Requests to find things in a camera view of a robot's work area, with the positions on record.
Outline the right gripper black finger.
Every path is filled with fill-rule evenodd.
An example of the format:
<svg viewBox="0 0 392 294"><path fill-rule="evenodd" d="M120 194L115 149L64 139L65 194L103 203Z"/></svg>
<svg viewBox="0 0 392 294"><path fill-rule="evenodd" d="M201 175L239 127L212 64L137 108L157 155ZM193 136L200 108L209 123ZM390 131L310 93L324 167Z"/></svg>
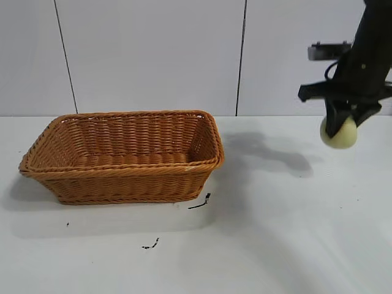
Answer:
<svg viewBox="0 0 392 294"><path fill-rule="evenodd" d="M334 137L345 120L350 116L350 104L338 100L326 100L326 126L325 131L329 137Z"/></svg>
<svg viewBox="0 0 392 294"><path fill-rule="evenodd" d="M355 108L352 109L352 118L356 126L360 126L371 116L376 115L382 106L379 103L375 104L357 104Z"/></svg>

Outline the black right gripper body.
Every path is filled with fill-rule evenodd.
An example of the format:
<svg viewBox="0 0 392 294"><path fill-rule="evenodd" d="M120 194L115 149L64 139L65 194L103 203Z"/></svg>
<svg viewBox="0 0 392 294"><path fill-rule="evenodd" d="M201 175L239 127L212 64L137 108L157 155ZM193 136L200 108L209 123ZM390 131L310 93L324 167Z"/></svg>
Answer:
<svg viewBox="0 0 392 294"><path fill-rule="evenodd" d="M324 72L324 80L301 85L302 102L313 99L338 100L350 104L373 104L391 97L385 81L391 68L391 54L344 53Z"/></svg>

